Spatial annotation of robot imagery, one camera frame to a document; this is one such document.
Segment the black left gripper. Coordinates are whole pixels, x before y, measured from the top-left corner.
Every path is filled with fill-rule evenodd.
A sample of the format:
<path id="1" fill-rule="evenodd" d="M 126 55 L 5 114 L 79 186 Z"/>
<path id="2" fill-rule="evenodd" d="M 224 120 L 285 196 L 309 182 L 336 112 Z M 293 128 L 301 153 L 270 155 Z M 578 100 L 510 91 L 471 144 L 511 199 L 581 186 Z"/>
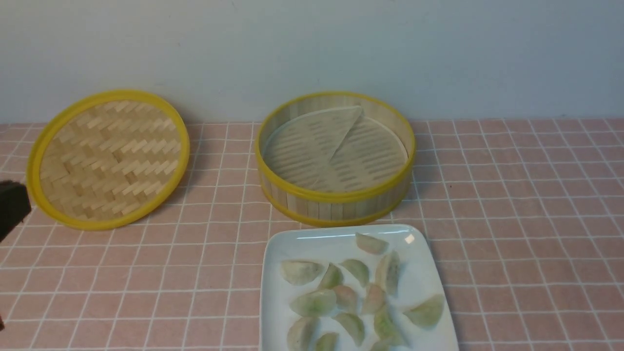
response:
<path id="1" fill-rule="evenodd" d="M 27 187 L 13 180 L 0 182 L 0 240 L 5 238 L 31 213 Z"/>

